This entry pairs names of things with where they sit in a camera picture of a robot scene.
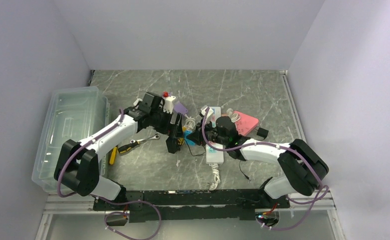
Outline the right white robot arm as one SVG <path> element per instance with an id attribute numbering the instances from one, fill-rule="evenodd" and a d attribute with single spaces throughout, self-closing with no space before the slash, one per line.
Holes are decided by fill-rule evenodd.
<path id="1" fill-rule="evenodd" d="M 279 197 L 292 193 L 310 196 L 324 187 L 327 164 L 302 139 L 290 143 L 258 141 L 241 135 L 230 117 L 219 117 L 215 124 L 198 123 L 188 139 L 197 145 L 225 151 L 241 161 L 261 161 L 280 166 L 283 174 L 271 177 L 260 187 L 259 203 L 271 207 Z"/>

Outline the black power adapter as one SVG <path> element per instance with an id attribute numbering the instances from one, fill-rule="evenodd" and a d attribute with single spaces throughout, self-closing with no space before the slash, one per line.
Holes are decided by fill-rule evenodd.
<path id="1" fill-rule="evenodd" d="M 262 127 L 261 128 L 259 127 L 256 132 L 256 135 L 263 139 L 266 139 L 268 137 L 268 134 L 269 134 L 269 130 Z"/>

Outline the pink triangular power strip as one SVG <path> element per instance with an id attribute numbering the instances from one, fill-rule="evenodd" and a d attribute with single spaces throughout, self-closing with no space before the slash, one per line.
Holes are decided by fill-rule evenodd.
<path id="1" fill-rule="evenodd" d="M 236 129 L 240 135 L 247 136 L 259 125 L 259 119 L 244 114 L 239 111 L 235 111 L 238 115 L 238 120 L 235 122 Z"/>

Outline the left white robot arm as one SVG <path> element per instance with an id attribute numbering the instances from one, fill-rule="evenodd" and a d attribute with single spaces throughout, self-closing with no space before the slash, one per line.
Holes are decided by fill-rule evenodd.
<path id="1" fill-rule="evenodd" d="M 54 178 L 57 194 L 67 198 L 74 194 L 102 199 L 114 210 L 127 201 L 126 188 L 100 174 L 100 160 L 124 139 L 152 127 L 167 135 L 169 153 L 180 150 L 183 140 L 182 114 L 174 112 L 175 96 L 145 93 L 135 106 L 121 109 L 119 116 L 85 139 L 67 140 L 61 147 Z"/>

